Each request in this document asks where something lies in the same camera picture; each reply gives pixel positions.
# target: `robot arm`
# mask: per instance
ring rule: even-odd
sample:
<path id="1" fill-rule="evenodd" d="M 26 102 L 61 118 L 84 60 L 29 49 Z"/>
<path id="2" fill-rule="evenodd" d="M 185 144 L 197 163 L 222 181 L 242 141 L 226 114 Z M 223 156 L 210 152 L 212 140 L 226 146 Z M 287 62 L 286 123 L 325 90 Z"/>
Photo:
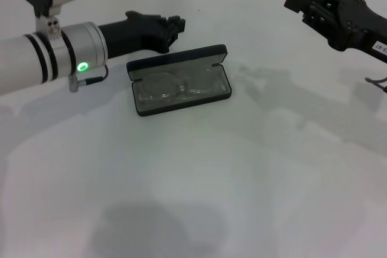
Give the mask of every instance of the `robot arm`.
<path id="1" fill-rule="evenodd" d="M 100 27 L 92 22 L 61 27 L 57 15 L 72 0 L 27 1 L 34 7 L 36 32 L 0 41 L 0 95 L 61 77 L 68 77 L 70 91 L 77 92 L 105 79 L 78 81 L 77 73 L 106 67 L 108 59 L 139 50 L 168 53 L 185 28 L 178 16 L 134 11 L 126 13 L 125 21 Z"/>
<path id="2" fill-rule="evenodd" d="M 337 51 L 354 48 L 387 63 L 387 19 L 364 0 L 286 0 L 285 7 L 304 13 L 302 22 L 327 38 Z M 366 78 L 379 88 L 383 80 Z"/>

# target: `black cable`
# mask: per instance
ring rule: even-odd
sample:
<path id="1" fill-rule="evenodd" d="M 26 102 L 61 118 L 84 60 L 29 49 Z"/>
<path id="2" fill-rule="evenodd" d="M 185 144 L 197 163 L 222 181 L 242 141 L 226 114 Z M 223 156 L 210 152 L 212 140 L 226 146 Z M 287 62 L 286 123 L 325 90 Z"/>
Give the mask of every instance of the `black cable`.
<path id="1" fill-rule="evenodd" d="M 383 83 L 382 81 L 384 80 L 379 80 L 379 81 L 374 81 L 371 80 L 370 78 L 365 78 L 366 82 L 373 84 L 374 86 L 380 88 L 383 90 L 383 92 L 387 92 L 387 87 L 383 87 L 382 85 L 379 85 L 379 83 Z"/>
<path id="2" fill-rule="evenodd" d="M 107 65 L 105 65 L 105 70 L 106 70 L 106 74 L 103 77 L 85 79 L 86 86 L 104 81 L 109 76 L 109 69 Z"/>
<path id="3" fill-rule="evenodd" d="M 109 76 L 109 68 L 107 65 L 105 65 L 105 70 L 106 70 L 106 74 L 105 76 L 103 77 L 104 80 L 106 80 L 106 78 Z"/>
<path id="4" fill-rule="evenodd" d="M 365 78 L 365 80 L 368 83 L 372 83 L 372 84 L 380 84 L 380 83 L 387 82 L 387 78 L 384 78 L 384 79 L 381 79 L 381 80 L 371 80 L 370 78 Z"/>

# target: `label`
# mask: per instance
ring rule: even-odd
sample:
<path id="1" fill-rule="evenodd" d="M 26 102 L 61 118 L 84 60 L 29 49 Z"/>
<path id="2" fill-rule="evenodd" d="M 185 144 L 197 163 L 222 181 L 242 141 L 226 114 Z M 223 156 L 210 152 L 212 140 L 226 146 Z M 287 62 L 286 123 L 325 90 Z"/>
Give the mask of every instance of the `label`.
<path id="1" fill-rule="evenodd" d="M 387 45 L 385 45 L 381 42 L 376 42 L 372 48 L 387 56 Z"/>

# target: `open glasses case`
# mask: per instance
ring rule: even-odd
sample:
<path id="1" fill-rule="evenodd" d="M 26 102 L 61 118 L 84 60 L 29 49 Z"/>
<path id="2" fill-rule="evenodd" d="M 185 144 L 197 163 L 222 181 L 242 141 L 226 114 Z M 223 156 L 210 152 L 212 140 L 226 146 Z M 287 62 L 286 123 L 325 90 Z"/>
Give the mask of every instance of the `open glasses case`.
<path id="1" fill-rule="evenodd" d="M 232 89 L 221 63 L 225 45 L 182 51 L 129 62 L 133 96 L 139 116 L 224 100 Z"/>

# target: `white table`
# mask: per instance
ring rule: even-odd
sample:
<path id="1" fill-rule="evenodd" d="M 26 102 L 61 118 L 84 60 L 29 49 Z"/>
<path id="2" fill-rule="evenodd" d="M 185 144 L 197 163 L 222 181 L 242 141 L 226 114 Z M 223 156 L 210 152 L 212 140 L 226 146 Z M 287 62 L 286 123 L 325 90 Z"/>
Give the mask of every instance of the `white table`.
<path id="1" fill-rule="evenodd" d="M 171 51 L 226 44 L 233 95 L 141 118 L 125 66 L 141 52 L 77 94 L 0 97 L 0 257 L 385 257 L 387 96 L 363 78 L 387 65 L 332 50 L 284 2 L 66 5 L 62 25 L 185 17 Z M 34 30 L 26 2 L 0 5 L 2 38 Z"/>

